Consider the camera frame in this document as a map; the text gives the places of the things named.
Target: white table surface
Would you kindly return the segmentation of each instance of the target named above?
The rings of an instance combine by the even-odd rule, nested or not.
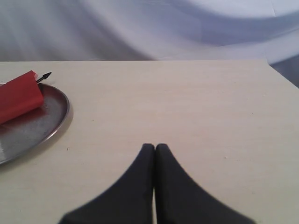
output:
[[[199,185],[263,224],[299,223],[299,90],[261,60],[0,63],[70,99],[55,142],[0,166],[0,222],[54,224],[167,143]]]

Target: tray rim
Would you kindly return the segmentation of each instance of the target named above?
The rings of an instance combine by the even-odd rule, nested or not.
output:
[[[60,89],[52,86],[52,85],[49,85],[49,84],[44,84],[44,83],[39,83],[38,85],[44,85],[44,86],[48,86],[50,88],[53,88],[55,89],[56,91],[58,91],[59,93],[61,93],[63,95],[63,97],[65,98],[66,100],[66,111],[65,111],[65,116],[64,118],[61,120],[61,122],[59,123],[59,125],[46,137],[44,137],[43,139],[41,139],[39,142],[37,142],[35,145],[33,145],[32,147],[29,147],[29,148],[26,148],[24,149],[22,152],[16,154],[15,156],[11,157],[11,158],[8,158],[8,159],[5,159],[5,160],[2,160],[0,161],[0,165],[3,165],[5,163],[8,163],[8,162],[11,162],[19,157],[21,157],[22,155],[28,153],[29,151],[31,151],[33,148],[45,143],[46,141],[48,141],[50,138],[52,138],[58,131],[59,129],[64,125],[65,121],[67,120],[67,118],[69,117],[70,115],[70,107],[71,107],[71,104],[70,104],[70,100],[69,98],[66,96],[66,94],[64,92],[62,92]]]

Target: metal tray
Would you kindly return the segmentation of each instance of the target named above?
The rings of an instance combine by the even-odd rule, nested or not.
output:
[[[42,107],[0,125],[0,164],[48,140],[69,115],[70,102],[63,92],[46,84],[39,87],[44,96]]]

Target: red object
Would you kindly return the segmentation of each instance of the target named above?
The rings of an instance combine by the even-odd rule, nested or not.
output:
[[[0,86],[0,124],[43,105],[35,74],[29,71]]]

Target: table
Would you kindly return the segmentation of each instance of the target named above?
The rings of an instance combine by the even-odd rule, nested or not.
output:
[[[142,143],[167,143],[197,183],[258,223],[298,223],[299,90],[263,60],[0,63],[70,99],[60,138],[0,167],[6,224],[57,223],[113,184]]]

